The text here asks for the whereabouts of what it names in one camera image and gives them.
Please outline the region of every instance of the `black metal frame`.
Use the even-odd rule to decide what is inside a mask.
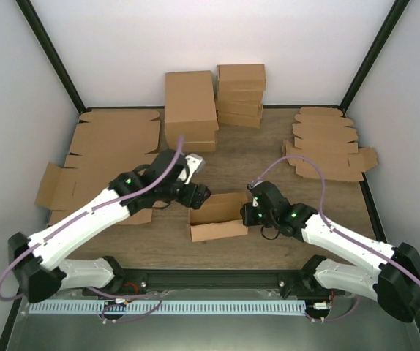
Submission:
[[[361,66],[359,67],[358,72],[355,75],[350,87],[348,88],[340,106],[335,106],[346,112],[350,107],[351,102],[361,88],[364,79],[368,75],[369,71],[372,68],[376,58],[379,56],[383,46],[386,44],[387,39],[392,33],[395,25],[400,19],[402,13],[405,11],[405,8],[408,5],[410,0],[396,0],[386,19],[383,22],[376,38],[371,44],[370,49],[368,50],[366,56],[364,57]],[[46,56],[51,62],[53,68],[55,69],[59,79],[65,87],[65,90],[70,96],[73,104],[78,110],[79,114],[85,113],[92,108],[97,107],[86,107],[78,93],[75,85],[73,84],[70,76],[62,63],[56,49],[54,48],[53,43],[51,42],[48,33],[44,29],[40,18],[38,17],[32,3],[30,0],[16,0],[18,6],[20,7],[22,13],[24,14],[28,24],[34,32],[34,35],[38,39],[39,43],[42,46],[42,49],[45,51]],[[266,106],[266,108],[281,108],[281,107],[301,107],[301,105],[278,105],[278,106]],[[101,107],[101,108],[125,108],[125,107]],[[127,108],[163,108],[159,107],[127,107]],[[368,214],[372,223],[372,228],[374,230],[375,236],[380,241],[386,241],[384,235],[383,227],[380,223],[378,212],[376,210],[374,200],[372,199],[372,194],[368,186],[367,180],[364,177],[364,180],[360,182],[361,190],[363,192],[364,201],[367,206]],[[248,287],[258,287],[258,288],[279,288],[278,282],[282,279],[290,279],[292,276],[299,274],[299,271],[284,271],[284,270],[272,270],[272,271],[221,271],[221,270],[205,270],[205,271],[181,271],[181,270],[139,270],[133,271],[135,273],[141,272],[143,276],[148,279],[148,286],[152,288],[161,287],[161,288],[178,288],[178,287],[189,287],[190,285],[194,288],[202,287],[234,287],[234,288],[248,288]],[[15,318],[17,316],[18,310],[20,308],[20,301],[15,301],[10,310],[9,317],[7,318],[7,323],[2,332],[0,338],[0,351],[5,350],[8,345],[10,334],[13,329]],[[416,317],[416,324],[420,333],[420,313]]]

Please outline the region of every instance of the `wooden tabletop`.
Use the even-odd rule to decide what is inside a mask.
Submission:
[[[282,156],[283,140],[293,139],[291,124],[297,113],[297,109],[265,109],[260,129],[220,126],[217,152],[201,154],[206,165],[192,181],[207,185],[215,194],[246,191],[247,183]],[[164,148],[162,136],[160,149]],[[296,175],[288,163],[277,165],[265,180],[275,183],[291,203],[318,207],[320,182]],[[374,238],[359,183],[327,181],[324,212],[333,221]],[[111,255],[125,268],[215,269],[299,269],[314,254],[338,260],[323,249],[293,238],[280,236],[267,241],[260,236],[259,227],[251,227],[245,236],[193,243],[186,223],[187,209],[173,203],[164,211],[154,211],[152,223],[108,228],[71,258]],[[269,230],[264,233],[276,234]]]

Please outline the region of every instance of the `robotic arm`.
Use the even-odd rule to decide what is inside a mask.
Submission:
[[[248,190],[254,200],[241,209],[245,225],[274,227],[284,236],[322,247],[354,264],[336,263],[318,255],[312,257],[303,270],[321,287],[371,298],[392,317],[403,322],[414,320],[420,310],[420,287],[402,272],[334,233],[314,208],[303,203],[290,204],[271,182],[259,181],[254,186],[248,185]],[[328,222],[347,237],[399,263],[420,280],[420,255],[412,246],[402,243],[394,247],[365,238],[330,219]]]
[[[195,154],[180,155],[173,169],[153,189],[118,201],[120,197],[144,189],[155,181],[163,174],[174,154],[173,150],[163,151],[151,165],[141,165],[132,172],[119,174],[90,203],[54,226],[29,237],[17,233],[9,239],[10,262],[37,245],[13,269],[29,302],[43,301],[59,290],[73,287],[96,287],[109,293],[116,292],[122,286],[124,272],[113,257],[97,260],[65,258],[104,229],[144,208],[152,208],[157,201],[169,204],[175,200],[195,209],[202,206],[211,193],[206,186],[190,181],[205,165],[203,158]]]

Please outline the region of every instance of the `white wall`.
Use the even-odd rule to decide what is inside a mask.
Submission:
[[[0,274],[7,239],[45,226],[37,188],[47,162],[65,157],[77,116],[15,1],[0,1]],[[4,292],[16,288],[10,277]],[[10,307],[0,302],[0,335]]]
[[[387,238],[420,251],[420,1],[411,1],[349,109],[378,150],[367,174]]]
[[[339,104],[393,0],[33,0],[87,106],[164,105],[164,73],[264,63],[265,104]]]

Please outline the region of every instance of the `brown wood surface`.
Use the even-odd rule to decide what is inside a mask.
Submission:
[[[291,124],[297,113],[297,109],[265,109],[260,129],[220,126],[217,152],[202,154],[206,166],[192,181],[207,185],[213,193],[246,191],[248,182],[282,156],[282,141],[293,139]],[[160,149],[165,147],[162,136]],[[292,203],[318,207],[320,182],[296,175],[288,163],[277,165],[265,179],[275,183]],[[327,181],[324,211],[337,223],[374,236],[358,183]],[[111,255],[127,268],[228,269],[298,269],[314,254],[338,259],[293,238],[280,236],[267,241],[260,236],[259,227],[251,227],[246,236],[193,243],[186,223],[187,209],[173,203],[164,211],[154,211],[152,223],[108,228],[74,252],[72,258]],[[275,234],[269,230],[264,233]]]

